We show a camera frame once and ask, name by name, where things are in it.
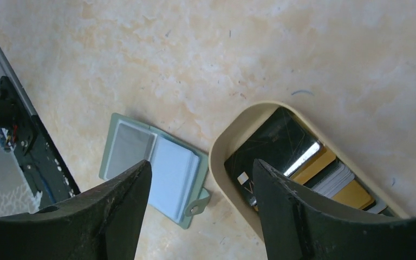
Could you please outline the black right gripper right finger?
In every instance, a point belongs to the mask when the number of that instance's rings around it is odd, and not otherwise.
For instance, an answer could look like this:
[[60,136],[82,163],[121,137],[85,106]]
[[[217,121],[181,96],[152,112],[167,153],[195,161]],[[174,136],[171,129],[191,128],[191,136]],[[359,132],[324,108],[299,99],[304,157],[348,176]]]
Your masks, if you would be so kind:
[[416,259],[416,217],[342,205],[259,159],[253,179],[268,259]]

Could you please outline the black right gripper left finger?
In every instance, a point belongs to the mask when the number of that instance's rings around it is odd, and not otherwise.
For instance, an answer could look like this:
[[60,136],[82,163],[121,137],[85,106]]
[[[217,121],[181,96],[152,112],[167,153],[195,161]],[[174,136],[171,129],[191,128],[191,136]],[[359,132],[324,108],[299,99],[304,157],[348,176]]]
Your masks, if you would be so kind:
[[143,160],[35,213],[0,217],[0,259],[134,259],[151,179]]

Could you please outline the green card holder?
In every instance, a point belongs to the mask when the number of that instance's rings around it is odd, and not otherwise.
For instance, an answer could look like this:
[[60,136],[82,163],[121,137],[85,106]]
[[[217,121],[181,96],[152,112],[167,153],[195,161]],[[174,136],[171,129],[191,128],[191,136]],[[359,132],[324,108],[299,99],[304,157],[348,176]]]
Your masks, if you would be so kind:
[[208,154],[159,128],[114,113],[99,173],[103,180],[107,153],[119,120],[149,129],[157,135],[149,160],[152,181],[148,203],[182,229],[188,229],[193,216],[203,213],[211,198],[211,193],[204,188],[209,169]]

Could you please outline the thin card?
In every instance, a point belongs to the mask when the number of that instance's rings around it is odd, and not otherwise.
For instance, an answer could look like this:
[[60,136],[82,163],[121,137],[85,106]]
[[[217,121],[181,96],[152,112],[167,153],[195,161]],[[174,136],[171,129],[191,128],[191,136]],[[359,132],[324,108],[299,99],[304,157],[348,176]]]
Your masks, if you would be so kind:
[[104,180],[110,180],[139,163],[149,161],[157,135],[149,129],[119,120],[107,153]]

